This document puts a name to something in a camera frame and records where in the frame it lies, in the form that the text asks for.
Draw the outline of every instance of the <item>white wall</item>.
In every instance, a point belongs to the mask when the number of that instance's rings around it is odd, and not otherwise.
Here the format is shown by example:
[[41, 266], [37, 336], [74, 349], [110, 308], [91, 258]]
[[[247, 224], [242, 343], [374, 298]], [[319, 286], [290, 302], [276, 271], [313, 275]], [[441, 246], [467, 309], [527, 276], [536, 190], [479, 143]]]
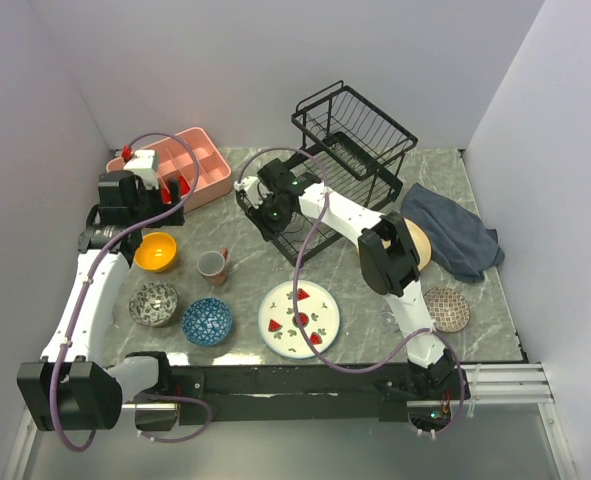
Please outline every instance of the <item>white wall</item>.
[[0, 476], [23, 405], [17, 368], [59, 320], [107, 158], [62, 65], [28, 3], [0, 0]]
[[542, 0], [30, 0], [108, 142], [204, 127], [299, 145], [296, 103], [344, 79], [424, 147], [465, 147]]
[[502, 281], [591, 478], [591, 0], [547, 0], [466, 153]]

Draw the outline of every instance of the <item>gray marble surface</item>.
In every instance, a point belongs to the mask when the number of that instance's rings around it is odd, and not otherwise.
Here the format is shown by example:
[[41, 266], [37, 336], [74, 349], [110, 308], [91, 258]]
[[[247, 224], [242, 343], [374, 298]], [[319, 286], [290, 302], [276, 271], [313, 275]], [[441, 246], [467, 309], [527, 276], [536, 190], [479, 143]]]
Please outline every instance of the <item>gray marble surface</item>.
[[[222, 149], [233, 169], [256, 150]], [[264, 161], [275, 158], [266, 155]], [[425, 187], [452, 198], [478, 213], [462, 160], [456, 150], [418, 150], [404, 160], [400, 178], [404, 189], [399, 199], [385, 210], [398, 208], [411, 185]], [[293, 277], [293, 267], [243, 215], [233, 193], [186, 215], [182, 227], [169, 227], [178, 244], [179, 259], [163, 274], [144, 272], [137, 266], [128, 274], [115, 308], [113, 323], [104, 344], [105, 365], [114, 364], [127, 353], [162, 350], [176, 365], [242, 365], [317, 363], [316, 359], [290, 360], [270, 350], [257, 327], [257, 311], [264, 295], [275, 285]], [[221, 287], [212, 287], [198, 274], [199, 256], [209, 250], [228, 247], [230, 275]], [[359, 260], [347, 240], [341, 239], [311, 259], [301, 277], [325, 287], [337, 300], [342, 325], [334, 344], [325, 355], [335, 362], [372, 363], [388, 354], [401, 340], [401, 333], [381, 317], [383, 300], [364, 283]], [[180, 306], [176, 320], [164, 328], [136, 324], [129, 316], [128, 301], [143, 282], [165, 280], [177, 288]], [[486, 280], [468, 285], [456, 281], [439, 265], [431, 262], [421, 275], [424, 292], [435, 286], [455, 288], [467, 300], [471, 319], [460, 332], [447, 334], [464, 361], [521, 360], [518, 338], [504, 298], [497, 270], [486, 272]], [[181, 312], [193, 301], [216, 297], [228, 304], [234, 319], [233, 330], [220, 345], [198, 347], [188, 342], [181, 328]], [[404, 361], [404, 352], [394, 361]]]

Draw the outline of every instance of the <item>white plate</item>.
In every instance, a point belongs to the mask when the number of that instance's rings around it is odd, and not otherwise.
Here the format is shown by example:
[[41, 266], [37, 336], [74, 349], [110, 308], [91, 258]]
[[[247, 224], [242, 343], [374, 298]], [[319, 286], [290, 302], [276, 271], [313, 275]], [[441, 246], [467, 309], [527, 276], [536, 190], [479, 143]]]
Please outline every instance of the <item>white plate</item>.
[[[297, 283], [297, 288], [308, 295], [297, 304], [300, 315], [304, 314], [308, 318], [304, 331], [314, 343], [319, 342], [315, 347], [323, 352], [331, 346], [339, 332], [339, 308], [331, 294], [316, 283], [306, 280]], [[293, 323], [292, 292], [293, 282], [284, 282], [264, 297], [258, 314], [259, 333], [279, 355], [296, 359], [310, 358], [313, 352]]]

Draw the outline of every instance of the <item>orange bowl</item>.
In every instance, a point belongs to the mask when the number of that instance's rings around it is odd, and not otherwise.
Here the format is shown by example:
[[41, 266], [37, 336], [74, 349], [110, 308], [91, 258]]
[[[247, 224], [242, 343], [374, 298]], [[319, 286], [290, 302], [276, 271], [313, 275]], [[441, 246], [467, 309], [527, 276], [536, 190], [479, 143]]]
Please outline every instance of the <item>orange bowl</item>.
[[149, 272], [161, 273], [171, 266], [177, 255], [177, 243], [168, 233], [144, 235], [135, 252], [135, 264]]

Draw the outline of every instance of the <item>pink mug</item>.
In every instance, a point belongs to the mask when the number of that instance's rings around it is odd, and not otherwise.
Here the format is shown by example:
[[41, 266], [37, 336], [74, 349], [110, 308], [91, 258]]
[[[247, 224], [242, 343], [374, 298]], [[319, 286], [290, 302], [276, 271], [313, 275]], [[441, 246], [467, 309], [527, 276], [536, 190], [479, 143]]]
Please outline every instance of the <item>pink mug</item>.
[[228, 269], [228, 248], [219, 252], [206, 252], [197, 261], [197, 271], [211, 285], [219, 287], [226, 283]]

